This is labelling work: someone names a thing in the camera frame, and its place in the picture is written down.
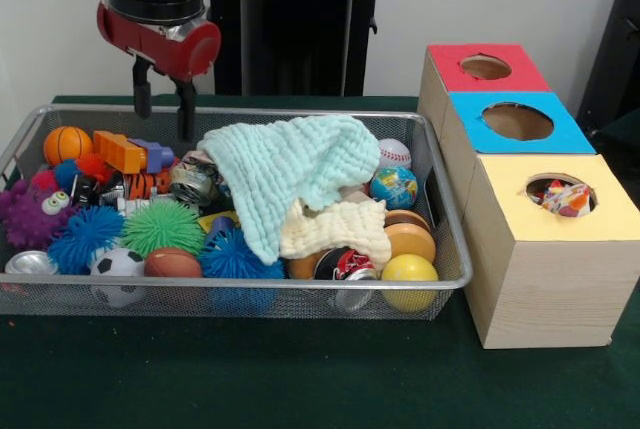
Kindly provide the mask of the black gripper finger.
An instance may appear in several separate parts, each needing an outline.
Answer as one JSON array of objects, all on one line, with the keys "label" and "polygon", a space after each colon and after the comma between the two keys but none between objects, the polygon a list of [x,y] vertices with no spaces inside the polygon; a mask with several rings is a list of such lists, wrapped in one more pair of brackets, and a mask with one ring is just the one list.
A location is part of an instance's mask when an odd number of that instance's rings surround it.
[{"label": "black gripper finger", "polygon": [[150,66],[148,60],[137,56],[132,68],[134,110],[142,119],[151,115],[151,86],[147,78]]},{"label": "black gripper finger", "polygon": [[196,90],[192,81],[174,80],[176,94],[180,100],[177,111],[177,129],[182,141],[191,142],[194,137]]}]

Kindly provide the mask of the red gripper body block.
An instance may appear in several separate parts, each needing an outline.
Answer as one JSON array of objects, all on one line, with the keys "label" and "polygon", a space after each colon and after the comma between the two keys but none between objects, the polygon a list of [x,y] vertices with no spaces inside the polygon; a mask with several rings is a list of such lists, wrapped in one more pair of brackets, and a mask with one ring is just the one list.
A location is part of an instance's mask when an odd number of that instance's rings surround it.
[{"label": "red gripper body block", "polygon": [[208,71],[222,42],[218,26],[202,16],[174,26],[143,24],[126,18],[106,1],[98,5],[97,25],[105,41],[135,58],[136,82],[145,82],[150,69],[189,82]]}]

